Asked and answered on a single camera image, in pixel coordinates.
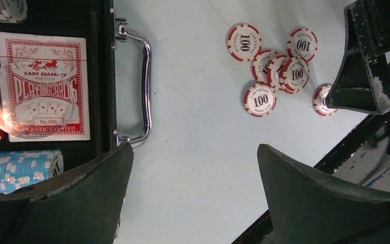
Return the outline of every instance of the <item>case handle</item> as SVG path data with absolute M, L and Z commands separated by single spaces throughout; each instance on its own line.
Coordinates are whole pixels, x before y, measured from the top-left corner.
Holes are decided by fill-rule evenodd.
M 143 96 L 143 120 L 144 129 L 141 134 L 135 138 L 129 138 L 127 136 L 120 136 L 119 130 L 114 131 L 114 137 L 116 146 L 122 143 L 129 143 L 133 148 L 143 145 L 149 138 L 152 129 L 152 118 L 150 111 L 150 95 L 151 95 L 151 84 L 152 84 L 152 52 L 150 43 L 147 38 L 140 32 L 127 27 L 127 21 L 124 18 L 116 18 L 115 23 L 117 26 L 117 33 L 115 40 L 120 42 L 126 42 L 128 39 L 133 41 L 141 42 L 143 44 L 143 71 L 142 71 L 142 96 Z M 116 43 L 112 43 L 112 48 L 116 49 Z

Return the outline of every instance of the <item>black mechanical part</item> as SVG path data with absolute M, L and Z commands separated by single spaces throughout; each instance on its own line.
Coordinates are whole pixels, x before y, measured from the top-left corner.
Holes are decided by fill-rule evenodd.
M 343 63 L 327 105 L 368 114 L 390 111 L 390 2 L 358 0 L 344 11 Z
M 113 242 L 134 153 L 129 144 L 49 180 L 0 194 L 0 243 Z
M 390 193 L 335 178 L 268 145 L 259 146 L 258 162 L 273 243 L 390 243 Z

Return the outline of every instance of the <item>poker chip case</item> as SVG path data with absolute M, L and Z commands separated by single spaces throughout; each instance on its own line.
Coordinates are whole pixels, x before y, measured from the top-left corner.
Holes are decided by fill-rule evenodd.
M 111 0 L 27 0 L 24 23 L 0 23 L 0 32 L 86 39 L 90 140 L 9 141 L 0 151 L 52 150 L 65 173 L 12 194 L 0 194 L 0 243 L 111 243 L 135 146 L 150 134 L 151 52 L 141 33 L 116 18 Z M 132 39 L 143 46 L 144 130 L 137 138 L 116 129 L 114 50 Z

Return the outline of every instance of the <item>white tabletop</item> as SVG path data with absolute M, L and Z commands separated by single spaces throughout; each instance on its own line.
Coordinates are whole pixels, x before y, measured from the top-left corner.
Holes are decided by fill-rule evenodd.
M 344 7 L 353 0 L 115 0 L 118 15 L 143 32 L 153 51 L 153 132 L 135 149 L 116 243 L 231 243 L 267 209 L 256 152 L 270 144 L 314 166 L 365 114 L 324 118 L 315 89 L 333 83 L 344 50 Z M 297 95 L 279 92 L 265 118 L 250 116 L 243 95 L 255 84 L 250 63 L 227 48 L 230 26 L 249 23 L 263 47 L 286 53 L 296 27 L 312 29 L 319 51 Z M 118 124 L 142 129 L 141 55 L 116 52 Z

